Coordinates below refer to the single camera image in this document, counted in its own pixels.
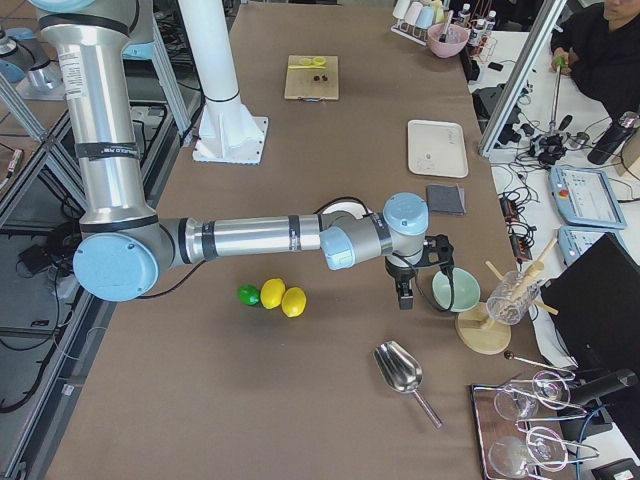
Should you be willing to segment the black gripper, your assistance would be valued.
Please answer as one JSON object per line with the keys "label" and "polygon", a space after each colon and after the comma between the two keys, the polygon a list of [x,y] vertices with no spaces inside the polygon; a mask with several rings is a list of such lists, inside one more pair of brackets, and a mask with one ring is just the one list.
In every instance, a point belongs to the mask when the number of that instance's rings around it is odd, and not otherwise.
{"label": "black gripper", "polygon": [[385,269],[396,283],[399,308],[412,308],[414,295],[411,288],[411,281],[417,274],[414,265],[404,257],[393,254],[385,257]]}

